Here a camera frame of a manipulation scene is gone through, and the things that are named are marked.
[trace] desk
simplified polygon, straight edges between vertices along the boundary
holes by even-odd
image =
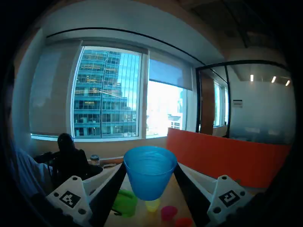
[[[127,174],[125,175],[125,178],[121,185],[121,189],[132,191]],[[161,202],[158,210],[154,213],[150,213],[147,211],[145,202],[143,200],[138,199],[138,204],[136,206],[136,214],[133,217],[124,218],[121,216],[116,216],[114,214],[109,214],[104,226],[173,227],[173,221],[161,221],[161,209],[165,206],[175,206],[178,209],[178,213],[176,214],[173,220],[177,220],[178,218],[192,219],[191,213],[187,207],[186,201],[183,197],[182,191],[177,183],[174,174],[172,174],[172,177],[170,178],[170,181],[166,189],[164,190],[164,193],[160,197],[160,200]]]

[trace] window blind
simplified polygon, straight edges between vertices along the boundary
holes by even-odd
[[[71,81],[80,51],[81,41],[60,42],[43,49],[30,94],[32,134],[70,133]]]
[[[149,80],[192,90],[192,69],[181,59],[150,51]]]

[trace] blue plastic cup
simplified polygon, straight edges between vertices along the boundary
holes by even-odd
[[[164,192],[177,159],[164,148],[142,146],[126,152],[124,164],[134,194],[139,199],[152,201]]]

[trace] glass building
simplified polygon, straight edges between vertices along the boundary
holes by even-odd
[[[139,53],[85,47],[75,83],[75,138],[138,136]]]

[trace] orange panel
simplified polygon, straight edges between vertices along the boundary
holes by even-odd
[[[178,162],[205,175],[228,175],[242,186],[267,188],[291,146],[215,137],[169,128],[166,148]]]

